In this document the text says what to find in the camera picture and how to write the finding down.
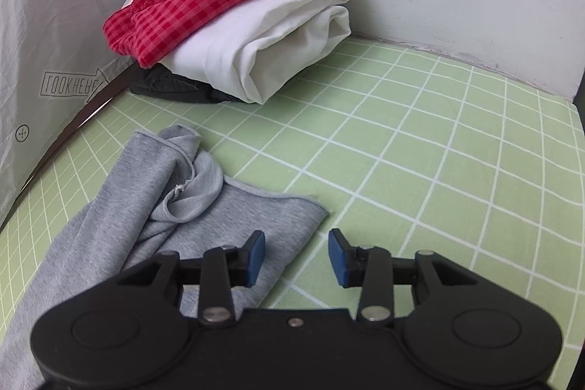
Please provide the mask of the grey sweatpants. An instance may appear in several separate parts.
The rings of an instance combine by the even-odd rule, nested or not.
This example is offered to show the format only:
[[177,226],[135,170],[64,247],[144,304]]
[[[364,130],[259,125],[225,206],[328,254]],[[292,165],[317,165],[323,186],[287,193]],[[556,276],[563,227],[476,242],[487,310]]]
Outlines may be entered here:
[[226,176],[201,137],[181,125],[133,134],[96,197],[53,240],[1,345],[1,386],[43,381],[30,334],[47,310],[156,253],[197,258],[240,246],[262,231],[257,283],[233,293],[236,312],[255,308],[313,237],[329,211],[313,198],[265,191]]

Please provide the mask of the grey printed bed sheet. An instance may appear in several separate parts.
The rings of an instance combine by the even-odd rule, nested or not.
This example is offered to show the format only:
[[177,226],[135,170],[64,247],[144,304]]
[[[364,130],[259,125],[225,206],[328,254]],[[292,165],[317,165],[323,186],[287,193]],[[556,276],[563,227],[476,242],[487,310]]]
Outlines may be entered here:
[[129,58],[102,26],[126,0],[1,0],[1,215],[50,146]]

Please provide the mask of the black folded garment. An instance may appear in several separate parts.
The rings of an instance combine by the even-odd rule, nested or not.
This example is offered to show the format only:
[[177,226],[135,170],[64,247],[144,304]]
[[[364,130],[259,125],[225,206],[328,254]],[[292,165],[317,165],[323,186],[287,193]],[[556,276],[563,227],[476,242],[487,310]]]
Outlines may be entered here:
[[188,104],[241,102],[208,83],[172,73],[160,63],[149,69],[138,66],[131,75],[129,88],[136,95]]

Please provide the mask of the green grid mat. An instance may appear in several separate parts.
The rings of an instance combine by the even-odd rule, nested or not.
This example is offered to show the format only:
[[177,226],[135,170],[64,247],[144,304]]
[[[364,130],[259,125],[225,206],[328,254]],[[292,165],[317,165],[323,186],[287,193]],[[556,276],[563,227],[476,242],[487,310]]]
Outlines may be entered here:
[[333,228],[358,246],[432,249],[552,314],[568,387],[584,349],[584,127],[569,101],[403,46],[346,39],[264,105],[188,105],[130,92],[46,166],[1,232],[8,329],[50,246],[137,130],[198,131],[224,172],[315,198],[328,218],[265,300],[352,308],[329,264]]

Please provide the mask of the white folded cloth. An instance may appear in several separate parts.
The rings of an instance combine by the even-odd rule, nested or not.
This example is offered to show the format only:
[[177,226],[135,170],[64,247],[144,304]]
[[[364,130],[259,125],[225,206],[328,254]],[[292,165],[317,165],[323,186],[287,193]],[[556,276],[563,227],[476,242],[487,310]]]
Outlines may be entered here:
[[159,63],[243,103],[265,104],[351,33],[349,0],[246,0]]

